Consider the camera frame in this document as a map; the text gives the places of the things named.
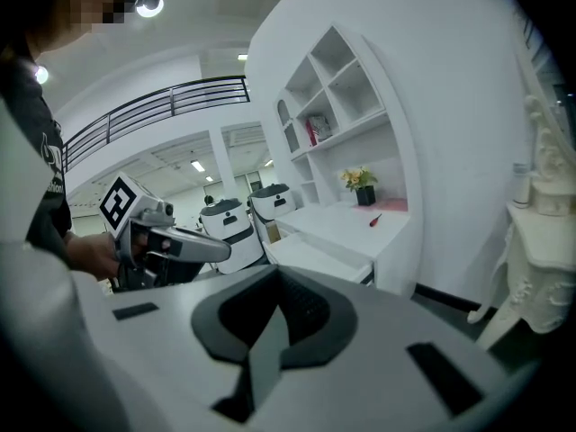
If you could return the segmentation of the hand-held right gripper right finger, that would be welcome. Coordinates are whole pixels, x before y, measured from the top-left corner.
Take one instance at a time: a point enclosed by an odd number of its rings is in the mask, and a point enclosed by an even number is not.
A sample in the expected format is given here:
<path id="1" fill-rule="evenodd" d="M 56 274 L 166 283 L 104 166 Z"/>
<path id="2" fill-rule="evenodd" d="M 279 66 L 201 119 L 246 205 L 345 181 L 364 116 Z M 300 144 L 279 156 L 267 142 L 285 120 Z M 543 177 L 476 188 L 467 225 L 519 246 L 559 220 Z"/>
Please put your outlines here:
<path id="1" fill-rule="evenodd" d="M 331 362 L 289 370 L 251 418 L 258 432 L 512 432 L 498 419 L 536 371 L 513 374 L 456 328 L 409 299 L 313 273 L 346 296 L 358 324 L 352 341 Z M 480 393 L 455 415 L 408 351 L 431 343 Z"/>

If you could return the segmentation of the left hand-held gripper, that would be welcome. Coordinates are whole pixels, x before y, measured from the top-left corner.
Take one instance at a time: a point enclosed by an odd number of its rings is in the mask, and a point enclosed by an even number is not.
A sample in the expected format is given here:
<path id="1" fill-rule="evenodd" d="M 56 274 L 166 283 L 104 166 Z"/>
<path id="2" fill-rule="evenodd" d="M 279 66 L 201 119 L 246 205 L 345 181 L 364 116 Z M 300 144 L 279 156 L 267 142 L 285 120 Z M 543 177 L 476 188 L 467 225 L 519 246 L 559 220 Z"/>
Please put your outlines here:
<path id="1" fill-rule="evenodd" d="M 98 211 L 120 264 L 119 289 L 190 283 L 202 263 L 219 263 L 231 256 L 227 242 L 173 227 L 173 205 L 123 172 L 109 184 Z M 146 236 L 149 254 L 145 248 L 135 253 L 137 240 Z"/>

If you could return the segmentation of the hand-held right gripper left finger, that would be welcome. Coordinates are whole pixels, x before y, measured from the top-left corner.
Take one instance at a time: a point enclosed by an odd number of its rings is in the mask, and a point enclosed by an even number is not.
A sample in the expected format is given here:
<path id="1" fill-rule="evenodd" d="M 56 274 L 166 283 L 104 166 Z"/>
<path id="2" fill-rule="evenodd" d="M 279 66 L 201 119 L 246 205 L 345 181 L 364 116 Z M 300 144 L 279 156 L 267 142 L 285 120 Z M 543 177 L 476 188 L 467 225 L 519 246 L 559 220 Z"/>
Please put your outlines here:
<path id="1" fill-rule="evenodd" d="M 288 432 L 271 396 L 245 423 L 213 410 L 235 391 L 241 369 L 212 359 L 192 327 L 197 304 L 270 266 L 174 287 L 106 296 L 95 279 L 73 275 L 86 329 L 127 419 L 107 432 Z"/>

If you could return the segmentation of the person's left hand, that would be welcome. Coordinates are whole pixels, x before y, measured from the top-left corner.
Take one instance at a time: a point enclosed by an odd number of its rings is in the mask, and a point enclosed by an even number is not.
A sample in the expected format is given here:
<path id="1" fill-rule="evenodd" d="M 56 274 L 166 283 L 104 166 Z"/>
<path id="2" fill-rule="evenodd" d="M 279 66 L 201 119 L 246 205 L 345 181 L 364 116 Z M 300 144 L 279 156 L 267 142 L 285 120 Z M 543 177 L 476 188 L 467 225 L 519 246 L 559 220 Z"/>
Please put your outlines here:
<path id="1" fill-rule="evenodd" d="M 89 273 L 98 281 L 117 277 L 119 262 L 110 233 L 79 237 L 68 232 L 64 243 L 73 270 Z"/>

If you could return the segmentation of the white and black robot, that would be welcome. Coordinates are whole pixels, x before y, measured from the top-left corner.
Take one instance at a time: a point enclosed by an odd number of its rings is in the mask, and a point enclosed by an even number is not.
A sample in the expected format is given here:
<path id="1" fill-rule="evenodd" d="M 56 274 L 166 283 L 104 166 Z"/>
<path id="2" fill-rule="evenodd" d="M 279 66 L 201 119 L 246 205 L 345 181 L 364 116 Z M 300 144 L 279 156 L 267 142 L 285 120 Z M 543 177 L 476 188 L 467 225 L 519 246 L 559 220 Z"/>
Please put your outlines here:
<path id="1" fill-rule="evenodd" d="M 296 209 L 290 187 L 287 184 L 271 184 L 254 191 L 248 197 L 253 222 L 262 242 L 269 243 L 266 226 Z"/>
<path id="2" fill-rule="evenodd" d="M 207 235 L 230 246 L 229 258 L 215 264 L 221 274 L 236 273 L 263 259 L 265 253 L 257 232 L 238 198 L 223 199 L 205 206 L 199 219 Z"/>

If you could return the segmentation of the white desk with hutch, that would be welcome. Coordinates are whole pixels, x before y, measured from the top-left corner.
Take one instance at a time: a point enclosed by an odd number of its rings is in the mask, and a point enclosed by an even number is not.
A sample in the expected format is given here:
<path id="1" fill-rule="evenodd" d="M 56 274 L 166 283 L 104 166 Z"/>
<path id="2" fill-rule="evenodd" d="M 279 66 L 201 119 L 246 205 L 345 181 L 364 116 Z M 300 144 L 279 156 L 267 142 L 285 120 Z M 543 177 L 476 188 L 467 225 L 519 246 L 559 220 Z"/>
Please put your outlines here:
<path id="1" fill-rule="evenodd" d="M 268 111 L 265 137 L 296 205 L 276 219 L 281 239 L 266 247 L 269 259 L 411 295 L 423 241 L 418 162 L 406 114 L 374 47 L 360 34 L 329 26 Z M 320 114 L 332 136 L 312 148 L 305 122 Z M 340 175 L 359 167 L 378 179 L 375 202 L 405 198 L 409 210 L 354 209 L 356 191 Z"/>

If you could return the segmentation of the black metal railing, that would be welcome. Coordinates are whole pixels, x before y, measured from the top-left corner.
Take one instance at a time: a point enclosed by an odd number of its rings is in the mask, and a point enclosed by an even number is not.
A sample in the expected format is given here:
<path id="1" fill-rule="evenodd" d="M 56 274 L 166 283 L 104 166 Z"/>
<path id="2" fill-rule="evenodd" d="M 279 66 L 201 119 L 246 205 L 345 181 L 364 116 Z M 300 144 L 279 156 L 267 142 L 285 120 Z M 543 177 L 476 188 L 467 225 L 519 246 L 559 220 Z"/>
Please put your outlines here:
<path id="1" fill-rule="evenodd" d="M 202 78 L 144 94 L 105 113 L 65 141 L 63 170 L 69 171 L 110 143 L 157 122 L 250 101 L 244 75 Z"/>

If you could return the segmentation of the person's black t-shirt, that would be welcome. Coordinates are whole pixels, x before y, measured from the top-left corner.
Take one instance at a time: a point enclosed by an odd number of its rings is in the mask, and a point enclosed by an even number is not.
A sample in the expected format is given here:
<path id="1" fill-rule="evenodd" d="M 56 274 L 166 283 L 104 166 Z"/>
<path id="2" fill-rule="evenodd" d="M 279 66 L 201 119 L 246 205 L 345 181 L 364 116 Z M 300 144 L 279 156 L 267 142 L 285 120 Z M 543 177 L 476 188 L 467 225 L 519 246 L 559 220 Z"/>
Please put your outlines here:
<path id="1" fill-rule="evenodd" d="M 37 65 L 23 36 L 4 45 L 0 55 L 0 96 L 26 139 L 52 173 L 31 221 L 27 240 L 70 263 L 64 237 L 71 230 L 71 214 L 63 176 L 61 128 L 43 98 L 36 79 Z"/>

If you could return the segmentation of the white ornate dressing table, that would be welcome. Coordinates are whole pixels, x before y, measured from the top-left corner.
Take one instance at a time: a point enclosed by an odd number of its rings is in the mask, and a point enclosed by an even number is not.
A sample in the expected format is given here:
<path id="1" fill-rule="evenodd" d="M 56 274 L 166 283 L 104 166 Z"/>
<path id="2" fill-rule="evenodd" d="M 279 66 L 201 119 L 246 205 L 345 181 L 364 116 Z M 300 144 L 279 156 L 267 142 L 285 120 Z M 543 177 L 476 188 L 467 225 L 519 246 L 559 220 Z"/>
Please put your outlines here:
<path id="1" fill-rule="evenodd" d="M 558 187 L 531 172 L 529 205 L 507 203 L 504 248 L 492 269 L 481 307 L 467 322 L 475 324 L 490 309 L 505 284 L 508 294 L 476 340 L 488 350 L 523 320 L 536 334 L 558 329 L 576 295 L 576 190 Z"/>

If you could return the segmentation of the yellow flower bouquet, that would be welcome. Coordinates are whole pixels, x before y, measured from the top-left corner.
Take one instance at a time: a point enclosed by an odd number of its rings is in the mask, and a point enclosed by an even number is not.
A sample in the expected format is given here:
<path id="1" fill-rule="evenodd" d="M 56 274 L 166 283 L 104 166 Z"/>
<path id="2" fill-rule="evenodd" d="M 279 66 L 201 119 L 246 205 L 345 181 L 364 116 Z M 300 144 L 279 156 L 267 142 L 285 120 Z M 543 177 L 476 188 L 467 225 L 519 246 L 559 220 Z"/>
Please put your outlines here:
<path id="1" fill-rule="evenodd" d="M 345 188 L 350 192 L 364 189 L 378 182 L 375 175 L 365 166 L 352 170 L 345 169 L 340 175 L 340 179 L 346 183 Z"/>

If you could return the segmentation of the white cylindrical jar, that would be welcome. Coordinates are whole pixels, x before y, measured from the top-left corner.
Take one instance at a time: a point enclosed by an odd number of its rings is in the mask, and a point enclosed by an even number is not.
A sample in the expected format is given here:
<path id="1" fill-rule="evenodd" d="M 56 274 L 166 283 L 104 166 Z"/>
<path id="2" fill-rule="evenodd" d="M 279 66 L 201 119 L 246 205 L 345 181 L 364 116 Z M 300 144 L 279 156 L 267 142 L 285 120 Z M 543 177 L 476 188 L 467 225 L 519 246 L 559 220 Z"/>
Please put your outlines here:
<path id="1" fill-rule="evenodd" d="M 512 202 L 518 208 L 529 205 L 531 186 L 530 165 L 524 163 L 513 164 L 513 196 Z"/>

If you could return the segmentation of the oval white-framed mirror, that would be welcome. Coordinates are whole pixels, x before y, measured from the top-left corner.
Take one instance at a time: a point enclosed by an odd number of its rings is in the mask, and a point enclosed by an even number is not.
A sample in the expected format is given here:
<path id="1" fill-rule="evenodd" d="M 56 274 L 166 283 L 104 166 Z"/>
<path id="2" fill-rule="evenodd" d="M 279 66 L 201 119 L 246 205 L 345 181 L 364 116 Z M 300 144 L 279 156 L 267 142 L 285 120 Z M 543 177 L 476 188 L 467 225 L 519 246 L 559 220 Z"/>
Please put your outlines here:
<path id="1" fill-rule="evenodd" d="M 546 103 L 545 91 L 526 46 L 528 36 L 524 34 L 524 23 L 531 21 L 521 9 L 515 9 L 512 31 L 517 63 L 526 86 L 524 105 L 529 120 L 535 125 L 535 170 L 545 181 L 576 184 L 576 149 L 571 146 Z"/>

